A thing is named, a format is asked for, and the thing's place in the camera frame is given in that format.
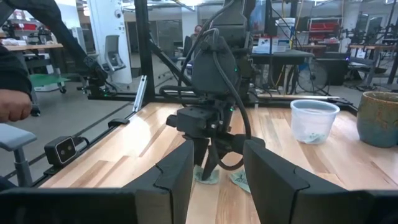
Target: person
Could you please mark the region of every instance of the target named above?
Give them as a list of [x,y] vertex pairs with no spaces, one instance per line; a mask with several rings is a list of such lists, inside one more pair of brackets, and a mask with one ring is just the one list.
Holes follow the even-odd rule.
[[201,25],[195,26],[194,33],[191,35],[192,43],[195,43],[195,41],[197,41],[201,28],[202,28]]
[[0,123],[27,118],[32,109],[32,84],[18,58],[0,45]]

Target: black bracket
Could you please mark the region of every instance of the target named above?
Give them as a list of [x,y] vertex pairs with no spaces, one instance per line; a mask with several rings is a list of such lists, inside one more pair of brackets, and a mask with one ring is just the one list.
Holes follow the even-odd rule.
[[108,128],[118,127],[119,125],[127,125],[130,123],[129,119],[124,118],[115,118],[112,121],[108,122]]

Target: clear plastic container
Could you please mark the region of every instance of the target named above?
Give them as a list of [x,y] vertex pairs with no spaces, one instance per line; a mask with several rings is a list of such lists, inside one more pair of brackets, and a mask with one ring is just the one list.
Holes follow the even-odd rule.
[[292,131],[294,138],[306,144],[326,141],[340,108],[318,100],[294,100],[292,109]]

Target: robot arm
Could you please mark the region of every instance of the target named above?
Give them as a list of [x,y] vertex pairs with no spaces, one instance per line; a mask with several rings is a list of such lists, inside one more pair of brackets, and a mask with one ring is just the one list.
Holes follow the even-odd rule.
[[3,0],[2,2],[0,1],[0,6],[28,11],[35,19],[46,25],[75,61],[83,63],[89,69],[88,81],[91,93],[100,94],[104,92],[108,74],[95,59],[87,56],[86,52],[69,32],[66,25],[62,22],[60,9],[54,0]]

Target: person's hand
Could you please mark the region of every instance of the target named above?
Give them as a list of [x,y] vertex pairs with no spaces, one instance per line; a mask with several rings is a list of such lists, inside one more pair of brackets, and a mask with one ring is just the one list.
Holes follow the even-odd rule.
[[27,118],[32,109],[29,95],[15,90],[0,90],[0,123]]

